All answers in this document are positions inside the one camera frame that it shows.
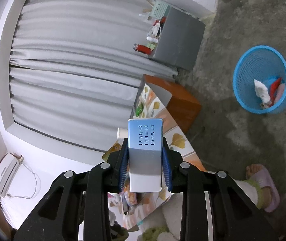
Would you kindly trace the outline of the light blue medicine box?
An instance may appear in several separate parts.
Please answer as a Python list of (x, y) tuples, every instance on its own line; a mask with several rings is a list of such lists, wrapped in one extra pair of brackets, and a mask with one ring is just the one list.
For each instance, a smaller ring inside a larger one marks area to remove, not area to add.
[(163, 119), (128, 121), (129, 183), (132, 193), (161, 191)]

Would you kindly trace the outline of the white sock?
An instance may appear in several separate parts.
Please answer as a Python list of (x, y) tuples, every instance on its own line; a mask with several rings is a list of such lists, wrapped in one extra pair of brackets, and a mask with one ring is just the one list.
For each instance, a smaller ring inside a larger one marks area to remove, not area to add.
[(260, 81), (254, 79), (254, 89), (256, 96), (261, 100), (262, 109), (267, 109), (272, 104), (268, 88)]

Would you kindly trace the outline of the white paper cup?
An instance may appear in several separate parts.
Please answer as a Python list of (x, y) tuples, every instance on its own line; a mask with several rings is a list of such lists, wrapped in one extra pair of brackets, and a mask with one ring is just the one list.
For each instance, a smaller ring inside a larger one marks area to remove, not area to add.
[(117, 129), (117, 138), (118, 139), (125, 139), (128, 138), (128, 130), (125, 128), (118, 128)]

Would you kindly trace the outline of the pink paper bag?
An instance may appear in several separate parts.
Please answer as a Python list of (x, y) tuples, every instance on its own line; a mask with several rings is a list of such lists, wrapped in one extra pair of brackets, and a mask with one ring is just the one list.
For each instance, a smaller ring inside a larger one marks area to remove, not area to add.
[(279, 100), (282, 98), (284, 90), (285, 90), (285, 83), (282, 83), (279, 85), (279, 87), (276, 90), (276, 96), (274, 99), (274, 104), (277, 104), (279, 102)]

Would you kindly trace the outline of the purple slipper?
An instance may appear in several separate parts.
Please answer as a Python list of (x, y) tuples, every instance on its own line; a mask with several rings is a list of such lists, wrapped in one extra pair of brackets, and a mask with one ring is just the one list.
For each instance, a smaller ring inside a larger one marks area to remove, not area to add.
[(268, 169), (261, 164), (249, 165), (246, 167), (246, 179), (258, 184), (263, 197), (261, 208), (267, 213), (275, 211), (280, 203), (280, 195)]

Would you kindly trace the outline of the grey curtain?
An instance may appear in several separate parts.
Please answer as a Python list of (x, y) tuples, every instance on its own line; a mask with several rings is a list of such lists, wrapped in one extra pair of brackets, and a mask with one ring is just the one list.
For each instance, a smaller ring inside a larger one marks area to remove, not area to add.
[(105, 152), (127, 127), (144, 75), (176, 70), (133, 50), (146, 41), (146, 0), (26, 0), (10, 53), (16, 123)]

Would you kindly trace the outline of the blue plastic waste basket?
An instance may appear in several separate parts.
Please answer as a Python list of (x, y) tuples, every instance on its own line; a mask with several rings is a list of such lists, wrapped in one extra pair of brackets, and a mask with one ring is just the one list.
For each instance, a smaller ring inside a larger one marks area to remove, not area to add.
[[(280, 100), (263, 109), (262, 100), (255, 93), (254, 81), (263, 83), (268, 90), (278, 79), (285, 85)], [(259, 45), (247, 50), (239, 59), (232, 78), (232, 87), (238, 103), (253, 114), (277, 114), (286, 109), (286, 61), (274, 48)]]

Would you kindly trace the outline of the red thermos bottle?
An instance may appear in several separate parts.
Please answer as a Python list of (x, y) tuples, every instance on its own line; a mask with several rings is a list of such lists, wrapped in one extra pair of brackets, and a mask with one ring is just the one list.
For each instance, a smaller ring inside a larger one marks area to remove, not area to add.
[(134, 44), (133, 46), (133, 50), (146, 54), (146, 55), (150, 55), (151, 54), (151, 49), (147, 46), (144, 45), (140, 45), (140, 44)]

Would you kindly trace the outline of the grey cabinet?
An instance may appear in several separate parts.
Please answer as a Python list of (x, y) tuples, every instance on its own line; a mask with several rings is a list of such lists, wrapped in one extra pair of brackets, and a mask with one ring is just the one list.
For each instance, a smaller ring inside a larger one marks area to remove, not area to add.
[(178, 9), (170, 7), (161, 28), (159, 42), (149, 59), (191, 71), (203, 39), (205, 24)]

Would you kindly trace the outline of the mint green calendar box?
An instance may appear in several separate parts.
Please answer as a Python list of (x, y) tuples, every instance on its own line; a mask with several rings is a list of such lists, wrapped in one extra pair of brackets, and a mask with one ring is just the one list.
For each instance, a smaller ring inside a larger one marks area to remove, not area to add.
[(166, 2), (155, 0), (150, 16), (155, 19), (161, 20), (164, 17), (168, 6), (169, 5)]

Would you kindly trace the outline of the wall air conditioner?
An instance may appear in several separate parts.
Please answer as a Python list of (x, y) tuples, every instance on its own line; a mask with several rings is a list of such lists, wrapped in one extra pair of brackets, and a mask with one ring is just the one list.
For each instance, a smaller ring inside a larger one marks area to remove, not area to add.
[(22, 155), (7, 153), (0, 161), (0, 196), (6, 197), (10, 184), (24, 158)]

